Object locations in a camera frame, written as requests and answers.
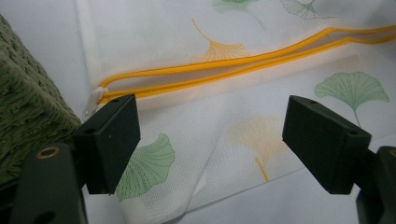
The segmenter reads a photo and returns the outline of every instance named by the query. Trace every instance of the zipper pull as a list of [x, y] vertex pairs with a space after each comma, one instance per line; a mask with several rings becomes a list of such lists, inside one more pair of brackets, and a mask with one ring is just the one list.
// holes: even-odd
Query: zipper pull
[[91, 92], [90, 97], [88, 98], [87, 104], [85, 104], [84, 114], [82, 115], [82, 121], [87, 121], [96, 111], [97, 103], [102, 100], [103, 94], [108, 92], [108, 88], [98, 87]]

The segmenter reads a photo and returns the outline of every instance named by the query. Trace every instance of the yellow zipper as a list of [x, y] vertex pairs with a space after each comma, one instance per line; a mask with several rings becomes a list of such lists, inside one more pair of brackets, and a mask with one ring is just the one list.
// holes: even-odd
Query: yellow zipper
[[114, 98], [120, 97], [126, 94], [136, 94], [136, 97], [148, 97], [156, 94], [162, 94], [169, 91], [179, 91], [186, 88], [203, 85], [209, 82], [214, 82], [218, 80], [222, 80], [228, 77], [235, 77], [245, 73], [253, 72], [256, 70], [260, 70], [263, 68], [279, 65], [282, 63], [291, 62], [294, 60], [298, 60], [307, 56], [311, 56], [317, 53], [320, 53], [325, 50], [334, 49], [341, 47], [345, 44], [349, 43], [360, 43], [366, 45], [373, 45], [384, 43], [390, 40], [396, 39], [396, 35], [388, 35], [386, 37], [374, 39], [374, 40], [367, 40], [367, 39], [359, 39], [353, 37], [345, 37], [339, 40], [336, 40], [332, 43], [325, 44], [319, 47], [315, 47], [312, 49], [307, 49], [301, 52], [295, 52], [299, 49], [308, 47], [309, 45], [319, 41], [321, 38], [328, 36], [334, 32], [343, 32], [343, 33], [352, 33], [355, 35], [376, 35], [381, 34], [384, 32], [389, 31], [396, 31], [396, 25], [377, 28], [377, 29], [370, 29], [370, 30], [354, 30], [354, 29], [343, 29], [343, 28], [327, 28], [311, 37], [296, 43], [292, 46], [289, 46], [284, 49], [280, 49], [274, 52], [264, 53], [257, 56], [251, 56], [246, 58], [238, 58], [238, 59], [231, 59], [231, 60], [224, 60], [224, 61], [216, 61], [216, 62], [209, 62], [209, 63], [197, 63], [197, 64], [189, 64], [189, 65], [182, 65], [176, 67], [168, 67], [168, 68], [161, 68], [161, 69], [154, 69], [148, 71], [140, 71], [140, 72], [133, 72], [127, 74], [121, 74], [114, 77], [109, 77], [105, 81], [100, 84], [100, 87], [105, 88], [108, 84], [114, 81], [118, 81], [125, 78], [131, 77], [150, 77], [150, 76], [169, 76], [169, 75], [176, 75], [181, 73], [187, 72], [195, 72], [195, 71], [202, 71], [202, 70], [209, 70], [215, 68], [225, 68], [225, 67], [232, 67], [238, 65], [245, 65], [242, 68], [236, 68], [231, 72], [226, 72], [219, 75], [214, 75], [212, 77], [202, 77], [196, 78], [193, 80], [188, 81], [181, 81], [178, 83], [171, 83], [166, 85], [160, 86], [153, 86], [141, 89], [134, 89], [134, 90], [126, 90], [126, 91], [110, 91], [103, 95], [103, 99], [98, 102], [99, 104], [103, 104], [112, 100]]

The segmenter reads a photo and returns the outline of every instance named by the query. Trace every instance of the wicker basket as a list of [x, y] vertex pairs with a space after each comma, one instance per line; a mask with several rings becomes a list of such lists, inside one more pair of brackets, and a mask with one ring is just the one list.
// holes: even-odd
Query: wicker basket
[[71, 142], [79, 124], [44, 68], [0, 15], [0, 184], [19, 176], [31, 149]]

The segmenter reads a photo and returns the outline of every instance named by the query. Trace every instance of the orange ginkgo leaf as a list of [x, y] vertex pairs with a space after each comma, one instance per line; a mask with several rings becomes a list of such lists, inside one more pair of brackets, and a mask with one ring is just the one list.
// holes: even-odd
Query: orange ginkgo leaf
[[279, 152], [287, 149], [282, 141], [282, 127], [274, 117], [252, 117], [235, 124], [225, 135], [227, 145], [239, 145], [251, 148], [260, 156], [256, 157], [264, 179], [268, 182], [265, 167]]
[[209, 42], [209, 50], [202, 57], [192, 58], [191, 63], [213, 62], [250, 56], [243, 44], [236, 43], [234, 45], [228, 45], [213, 41], [209, 39], [206, 35], [204, 35], [204, 33], [195, 23], [195, 20], [192, 20], [192, 23], [201, 34], [201, 36]]

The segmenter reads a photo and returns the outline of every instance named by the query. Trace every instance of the green ginkgo leaf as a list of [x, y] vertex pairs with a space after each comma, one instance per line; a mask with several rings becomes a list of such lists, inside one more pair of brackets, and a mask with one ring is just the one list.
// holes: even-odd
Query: green ginkgo leaf
[[248, 4], [257, 1], [258, 0], [214, 0], [213, 7], [219, 13], [224, 13], [232, 10], [245, 11], [254, 18], [254, 20], [260, 25], [263, 30], [265, 30], [262, 21], [248, 10]]
[[226, 12], [229, 10], [246, 10], [251, 2], [257, 0], [214, 0], [213, 6], [218, 12]]
[[289, 14], [299, 16], [304, 20], [329, 18], [318, 15], [318, 13], [314, 10], [314, 1], [315, 0], [312, 0], [310, 3], [303, 4], [298, 0], [281, 0], [283, 8], [285, 8]]
[[381, 83], [363, 72], [337, 73], [327, 77], [315, 87], [315, 95], [320, 98], [332, 96], [349, 105], [359, 126], [361, 123], [356, 113], [359, 105], [375, 100], [389, 102]]
[[139, 197], [153, 186], [163, 183], [174, 161], [175, 151], [168, 136], [163, 133], [154, 143], [138, 147], [117, 186], [119, 200]]

